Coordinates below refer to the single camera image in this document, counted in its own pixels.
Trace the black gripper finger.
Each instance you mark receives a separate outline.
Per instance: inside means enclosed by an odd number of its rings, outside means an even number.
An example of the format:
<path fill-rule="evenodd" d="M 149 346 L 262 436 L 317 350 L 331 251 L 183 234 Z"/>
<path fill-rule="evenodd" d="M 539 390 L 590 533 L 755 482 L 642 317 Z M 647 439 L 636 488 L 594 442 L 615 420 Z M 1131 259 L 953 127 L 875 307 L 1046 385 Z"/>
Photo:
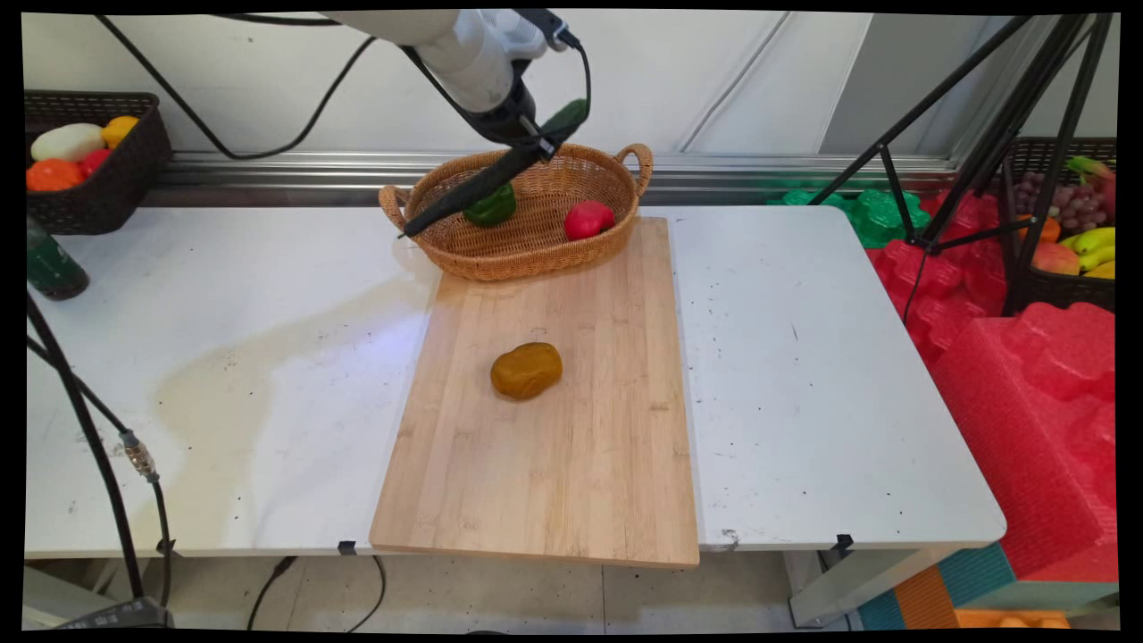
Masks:
<path fill-rule="evenodd" d="M 547 163 L 555 156 L 555 151 L 563 145 L 563 127 L 546 123 L 523 123 L 521 130 L 521 150 L 530 158 L 531 163 Z"/>

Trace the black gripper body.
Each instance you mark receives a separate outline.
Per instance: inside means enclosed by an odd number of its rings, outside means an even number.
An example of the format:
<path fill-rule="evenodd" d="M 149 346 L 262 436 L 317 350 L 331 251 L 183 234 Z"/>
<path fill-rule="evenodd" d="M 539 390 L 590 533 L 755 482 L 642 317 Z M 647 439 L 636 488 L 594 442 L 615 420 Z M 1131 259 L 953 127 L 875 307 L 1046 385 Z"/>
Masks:
<path fill-rule="evenodd" d="M 539 135 L 536 106 L 522 79 L 512 81 L 509 94 L 497 106 L 483 113 L 464 110 L 465 120 L 486 140 L 504 146 L 526 146 Z"/>

